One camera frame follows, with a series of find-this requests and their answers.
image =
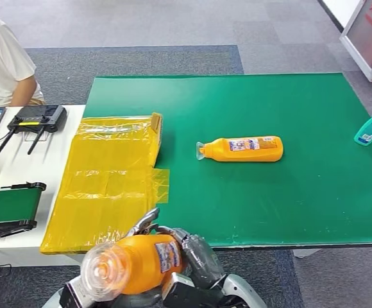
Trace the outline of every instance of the yellow sticker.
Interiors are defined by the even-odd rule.
[[[19,125],[39,125],[39,122],[20,122]]]

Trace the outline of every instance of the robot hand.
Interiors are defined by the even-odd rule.
[[[172,273],[161,287],[139,295],[119,295],[112,301],[99,303],[88,300],[82,291],[79,276],[63,288],[60,304],[63,308],[146,308],[161,298],[167,308],[267,308],[244,279],[226,274],[204,239],[180,228],[153,224],[158,214],[157,208],[146,213],[126,236],[147,235],[152,230],[173,236],[182,248],[182,258],[187,264],[184,275]]]

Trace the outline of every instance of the bottle label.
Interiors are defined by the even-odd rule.
[[[155,244],[160,261],[160,272],[165,273],[180,265],[180,255],[175,242]]]
[[[229,140],[229,145],[231,151],[277,148],[277,143],[273,137],[231,139]]]

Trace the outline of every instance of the green table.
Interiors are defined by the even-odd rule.
[[[369,116],[342,74],[96,78],[84,117],[163,114],[159,223],[214,246],[372,243]],[[195,158],[195,143],[278,135],[276,163]]]

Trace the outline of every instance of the bottle nozzle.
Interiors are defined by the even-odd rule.
[[[89,250],[83,259],[82,281],[94,300],[112,300],[129,280],[129,263],[129,257],[122,248],[113,243],[100,244]]]
[[[204,158],[204,144],[201,142],[196,143],[196,158],[198,160]]]

